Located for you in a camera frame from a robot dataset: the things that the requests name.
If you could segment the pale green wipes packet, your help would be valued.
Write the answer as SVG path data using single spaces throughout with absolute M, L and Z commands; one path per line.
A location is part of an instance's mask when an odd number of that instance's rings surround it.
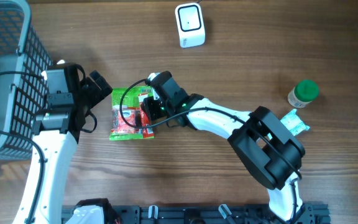
M 308 131 L 310 127 L 306 125 L 297 115 L 297 109 L 292 109 L 280 121 L 292 133 L 297 136 L 303 131 Z

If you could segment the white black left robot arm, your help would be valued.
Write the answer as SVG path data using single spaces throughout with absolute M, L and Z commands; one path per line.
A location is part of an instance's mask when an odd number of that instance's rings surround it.
M 49 69 L 46 76 L 46 107 L 34 116 L 32 160 L 14 223 L 61 223 L 68 170 L 85 119 L 112 93 L 96 70 L 79 78 L 77 69 Z

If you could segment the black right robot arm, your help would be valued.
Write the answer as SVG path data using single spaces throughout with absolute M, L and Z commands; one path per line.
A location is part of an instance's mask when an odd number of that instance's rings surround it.
M 250 175 L 268 190 L 269 209 L 282 223 L 296 223 L 303 201 L 297 182 L 305 149 L 266 107 L 236 111 L 192 94 L 176 110 L 154 96 L 141 103 L 149 119 L 175 120 L 180 126 L 208 131 L 227 139 Z

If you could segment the white red tissue packet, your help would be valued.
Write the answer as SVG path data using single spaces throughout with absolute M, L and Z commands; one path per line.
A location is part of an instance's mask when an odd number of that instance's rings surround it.
M 124 120 L 135 125 L 135 110 L 123 110 L 121 116 L 119 110 L 113 109 L 111 132 L 114 134 L 135 134 L 136 129 L 129 126 Z

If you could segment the green lid spice jar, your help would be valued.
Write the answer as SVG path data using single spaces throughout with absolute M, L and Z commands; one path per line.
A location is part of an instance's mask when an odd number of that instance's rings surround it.
M 319 87 L 313 80 L 300 81 L 288 94 L 288 102 L 295 108 L 304 108 L 319 95 Z

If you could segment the green snack bag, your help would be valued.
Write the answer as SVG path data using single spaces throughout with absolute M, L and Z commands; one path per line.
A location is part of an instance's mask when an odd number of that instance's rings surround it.
M 119 103 L 126 88 L 116 88 L 111 93 L 112 110 L 119 110 Z M 153 97 L 152 90 L 148 86 L 135 86 L 124 97 L 122 102 L 122 110 L 135 110 L 135 125 L 148 126 L 150 121 L 146 113 L 141 109 L 142 102 L 147 97 Z M 135 134 L 114 134 L 110 132 L 110 141 L 132 140 L 132 139 L 152 139 L 154 132 L 152 129 L 136 129 Z

